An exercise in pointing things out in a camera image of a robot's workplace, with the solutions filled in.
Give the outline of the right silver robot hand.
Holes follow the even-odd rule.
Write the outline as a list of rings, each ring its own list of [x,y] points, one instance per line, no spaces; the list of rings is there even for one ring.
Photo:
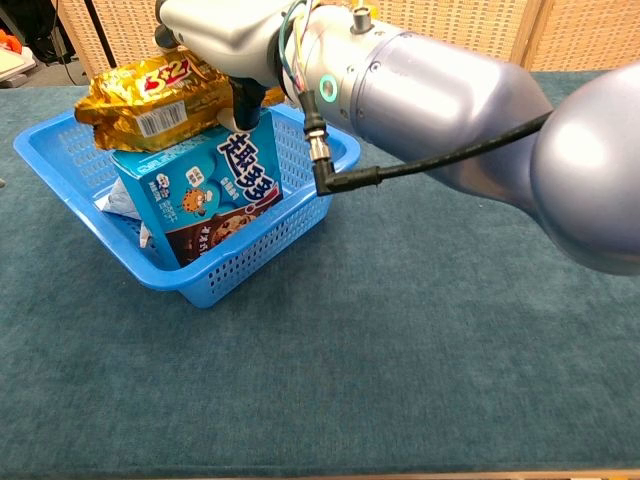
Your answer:
[[[160,32],[229,78],[232,118],[257,127],[266,92],[280,86],[278,33],[289,1],[158,1]]]

